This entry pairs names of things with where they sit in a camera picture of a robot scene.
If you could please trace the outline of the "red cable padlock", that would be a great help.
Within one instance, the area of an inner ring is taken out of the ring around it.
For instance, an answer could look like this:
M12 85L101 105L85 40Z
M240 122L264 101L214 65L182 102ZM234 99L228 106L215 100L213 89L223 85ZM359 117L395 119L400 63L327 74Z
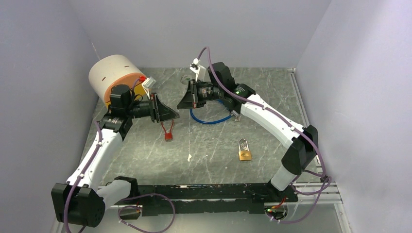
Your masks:
M164 122L161 122L161 127L162 127L162 129L163 129L163 131L164 131L164 139L165 139L165 141L166 141L166 142L171 142L171 141L173 141L172 130L173 130L173 127L174 127L174 120L171 120L171 125L170 125L170 128L169 128L168 130L166 129L166 127L165 127L165 125L164 125Z

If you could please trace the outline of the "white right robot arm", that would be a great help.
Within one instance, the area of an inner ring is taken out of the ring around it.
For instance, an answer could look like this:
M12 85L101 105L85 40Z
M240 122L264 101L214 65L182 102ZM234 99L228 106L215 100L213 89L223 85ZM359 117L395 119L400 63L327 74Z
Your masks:
M218 100L233 115L243 115L275 136L286 148L281 166L268 182L267 195L280 201L286 188L300 176L317 155L318 132L313 126L304 127L271 107L255 90L236 83L229 67L218 62L205 68L195 58L189 66L195 78L188 82L187 90L178 109L204 107L208 101Z

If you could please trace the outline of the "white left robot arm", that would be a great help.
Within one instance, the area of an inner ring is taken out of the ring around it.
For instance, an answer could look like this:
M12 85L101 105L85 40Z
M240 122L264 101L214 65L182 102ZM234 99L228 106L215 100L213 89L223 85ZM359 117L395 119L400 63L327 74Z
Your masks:
M56 183L51 197L59 222L65 231L69 225L96 227L105 211L119 201L135 203L140 195L135 178L118 176L109 185L99 188L103 174L115 150L124 142L132 120L149 117L152 122L164 122L179 118L179 114L161 102L157 93L147 100L136 100L134 91L126 84L119 84L109 92L108 111L95 122L96 137L86 156L74 173L64 182Z

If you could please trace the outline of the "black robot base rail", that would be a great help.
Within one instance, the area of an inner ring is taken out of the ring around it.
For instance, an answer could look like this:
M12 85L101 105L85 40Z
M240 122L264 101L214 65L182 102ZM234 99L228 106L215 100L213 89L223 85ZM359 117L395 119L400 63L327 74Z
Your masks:
M263 214L280 203L297 202L291 187L283 191L267 183L139 185L133 200L119 205L139 205L143 216L162 214L234 213Z

